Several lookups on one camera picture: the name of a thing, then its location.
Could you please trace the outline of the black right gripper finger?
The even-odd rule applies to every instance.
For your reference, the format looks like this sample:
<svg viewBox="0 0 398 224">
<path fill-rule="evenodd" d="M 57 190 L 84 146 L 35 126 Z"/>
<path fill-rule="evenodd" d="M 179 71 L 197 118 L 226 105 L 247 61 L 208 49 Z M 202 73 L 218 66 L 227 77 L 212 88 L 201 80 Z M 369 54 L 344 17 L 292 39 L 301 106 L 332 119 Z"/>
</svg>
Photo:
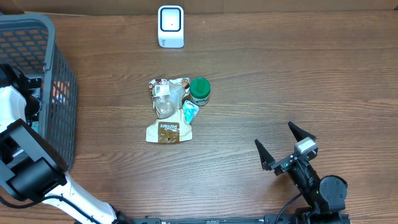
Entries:
<svg viewBox="0 0 398 224">
<path fill-rule="evenodd" d="M 297 142 L 299 142 L 305 138 L 311 138 L 314 141 L 317 140 L 317 137 L 315 135 L 312 135 L 309 132 L 306 132 L 305 130 L 301 129 L 300 127 L 298 127 L 291 121 L 288 122 L 288 126 Z"/>
<path fill-rule="evenodd" d="M 258 139 L 256 139 L 254 142 L 259 152 L 262 169 L 273 170 L 272 166 L 275 163 L 275 159 L 271 156 L 268 150 L 263 146 L 263 144 Z"/>
</svg>

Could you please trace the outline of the brown white snack pouch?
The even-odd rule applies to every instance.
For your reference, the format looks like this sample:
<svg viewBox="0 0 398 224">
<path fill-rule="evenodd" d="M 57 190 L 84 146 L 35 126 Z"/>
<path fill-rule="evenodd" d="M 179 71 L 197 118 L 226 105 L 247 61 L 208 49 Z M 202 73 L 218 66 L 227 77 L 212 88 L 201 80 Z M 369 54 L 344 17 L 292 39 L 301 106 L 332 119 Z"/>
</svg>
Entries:
<svg viewBox="0 0 398 224">
<path fill-rule="evenodd" d="M 183 100 L 190 92 L 190 79 L 157 78 L 149 82 L 157 119 L 146 129 L 146 141 L 177 144 L 192 140 L 192 126 L 186 121 Z"/>
</svg>

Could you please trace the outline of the orange snack package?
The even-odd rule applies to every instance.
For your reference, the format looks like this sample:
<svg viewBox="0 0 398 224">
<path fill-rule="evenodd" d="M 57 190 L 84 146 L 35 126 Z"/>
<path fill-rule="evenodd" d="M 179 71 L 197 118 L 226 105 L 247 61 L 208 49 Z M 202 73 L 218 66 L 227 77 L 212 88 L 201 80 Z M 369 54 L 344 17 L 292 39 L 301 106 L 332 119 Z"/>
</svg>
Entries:
<svg viewBox="0 0 398 224">
<path fill-rule="evenodd" d="M 70 97 L 70 82 L 55 81 L 52 87 L 52 96 L 60 103 L 67 105 Z"/>
</svg>

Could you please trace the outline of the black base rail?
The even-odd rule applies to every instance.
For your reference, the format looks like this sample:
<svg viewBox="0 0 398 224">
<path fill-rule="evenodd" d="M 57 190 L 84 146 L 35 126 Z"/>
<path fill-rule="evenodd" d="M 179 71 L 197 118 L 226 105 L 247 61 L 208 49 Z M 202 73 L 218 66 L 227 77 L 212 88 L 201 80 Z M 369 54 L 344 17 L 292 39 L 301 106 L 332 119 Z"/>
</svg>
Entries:
<svg viewBox="0 0 398 224">
<path fill-rule="evenodd" d="M 281 215 L 276 221 L 277 215 L 265 215 L 264 217 L 252 218 L 186 218 L 186 219 L 171 219 L 161 220 L 160 218 L 135 218 L 131 221 L 135 224 L 275 224 L 299 223 L 295 215 Z"/>
</svg>

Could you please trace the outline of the dark grey plastic basket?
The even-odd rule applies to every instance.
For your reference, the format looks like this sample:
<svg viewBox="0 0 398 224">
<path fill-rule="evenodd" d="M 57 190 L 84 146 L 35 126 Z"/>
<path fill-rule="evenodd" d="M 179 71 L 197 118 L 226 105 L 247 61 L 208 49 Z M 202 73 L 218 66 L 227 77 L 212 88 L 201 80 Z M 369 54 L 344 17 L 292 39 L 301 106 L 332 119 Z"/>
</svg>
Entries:
<svg viewBox="0 0 398 224">
<path fill-rule="evenodd" d="M 71 169 L 75 161 L 78 81 L 55 39 L 55 26 L 45 15 L 1 16 L 1 63 L 28 78 L 41 79 L 41 109 L 34 129 L 60 153 Z M 70 82 L 67 105 L 52 96 L 55 81 Z"/>
</svg>

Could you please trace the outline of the green lidded jar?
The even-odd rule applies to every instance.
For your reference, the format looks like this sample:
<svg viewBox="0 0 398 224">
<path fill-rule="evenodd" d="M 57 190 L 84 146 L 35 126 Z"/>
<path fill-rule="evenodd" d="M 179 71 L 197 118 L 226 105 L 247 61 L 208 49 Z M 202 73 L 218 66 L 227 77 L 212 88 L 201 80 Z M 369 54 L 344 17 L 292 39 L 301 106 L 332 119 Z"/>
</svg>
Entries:
<svg viewBox="0 0 398 224">
<path fill-rule="evenodd" d="M 190 83 L 190 96 L 194 104 L 206 105 L 210 100 L 211 85 L 206 78 L 198 77 Z"/>
</svg>

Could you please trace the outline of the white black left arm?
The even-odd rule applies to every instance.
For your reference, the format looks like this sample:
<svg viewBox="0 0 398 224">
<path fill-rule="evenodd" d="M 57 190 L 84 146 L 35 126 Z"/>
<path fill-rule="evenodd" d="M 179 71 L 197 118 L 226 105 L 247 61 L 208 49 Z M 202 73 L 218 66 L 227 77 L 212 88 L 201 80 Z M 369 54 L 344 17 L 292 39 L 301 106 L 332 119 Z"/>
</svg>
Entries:
<svg viewBox="0 0 398 224">
<path fill-rule="evenodd" d="M 76 183 L 63 157 L 32 129 L 40 111 L 32 90 L 39 86 L 20 70 L 1 64 L 1 187 L 20 204 L 4 198 L 1 203 L 15 209 L 44 203 L 76 223 L 132 223 Z"/>
</svg>

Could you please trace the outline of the teal white small packet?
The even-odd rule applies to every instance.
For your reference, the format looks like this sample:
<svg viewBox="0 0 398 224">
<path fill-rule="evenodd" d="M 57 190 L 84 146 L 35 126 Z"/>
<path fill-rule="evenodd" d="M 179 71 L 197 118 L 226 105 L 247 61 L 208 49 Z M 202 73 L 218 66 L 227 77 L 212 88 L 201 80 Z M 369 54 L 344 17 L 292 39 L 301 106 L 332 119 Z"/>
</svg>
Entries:
<svg viewBox="0 0 398 224">
<path fill-rule="evenodd" d="M 192 124 L 197 114 L 199 113 L 200 108 L 196 104 L 192 103 L 190 100 L 185 100 L 182 106 L 182 110 L 185 116 L 185 121 L 188 124 Z"/>
</svg>

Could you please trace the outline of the white barcode scanner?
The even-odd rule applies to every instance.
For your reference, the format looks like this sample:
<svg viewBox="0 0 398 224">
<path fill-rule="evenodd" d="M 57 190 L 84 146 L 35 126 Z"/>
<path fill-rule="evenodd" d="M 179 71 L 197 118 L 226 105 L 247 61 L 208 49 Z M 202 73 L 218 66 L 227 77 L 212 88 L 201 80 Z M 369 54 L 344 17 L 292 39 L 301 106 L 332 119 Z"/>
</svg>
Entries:
<svg viewBox="0 0 398 224">
<path fill-rule="evenodd" d="M 164 5 L 158 10 L 158 40 L 162 48 L 184 47 L 184 10 L 176 5 Z"/>
</svg>

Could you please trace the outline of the brown cardboard backboard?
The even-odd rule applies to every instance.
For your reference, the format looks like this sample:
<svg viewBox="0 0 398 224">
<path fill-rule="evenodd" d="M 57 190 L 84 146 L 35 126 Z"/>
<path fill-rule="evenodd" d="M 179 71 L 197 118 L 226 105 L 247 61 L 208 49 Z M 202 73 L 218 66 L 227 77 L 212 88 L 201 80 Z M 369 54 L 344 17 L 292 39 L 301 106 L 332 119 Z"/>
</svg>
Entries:
<svg viewBox="0 0 398 224">
<path fill-rule="evenodd" d="M 1 0 L 1 11 L 6 14 L 144 15 L 156 14 L 163 5 L 181 6 L 187 14 L 381 11 L 397 8 L 397 0 Z"/>
</svg>

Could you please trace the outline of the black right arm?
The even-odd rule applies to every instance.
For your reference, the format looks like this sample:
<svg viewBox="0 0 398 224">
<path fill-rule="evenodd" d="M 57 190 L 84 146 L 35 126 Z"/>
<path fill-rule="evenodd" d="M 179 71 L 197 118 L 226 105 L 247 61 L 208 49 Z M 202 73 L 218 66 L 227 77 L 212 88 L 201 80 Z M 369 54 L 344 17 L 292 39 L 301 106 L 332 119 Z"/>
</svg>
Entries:
<svg viewBox="0 0 398 224">
<path fill-rule="evenodd" d="M 293 153 L 276 161 L 259 140 L 255 145 L 264 170 L 276 176 L 287 173 L 299 194 L 282 207 L 277 215 L 265 215 L 265 223 L 350 224 L 346 208 L 347 182 L 337 175 L 319 178 L 310 161 L 318 155 L 317 137 L 293 122 L 288 126 L 296 139 Z"/>
</svg>

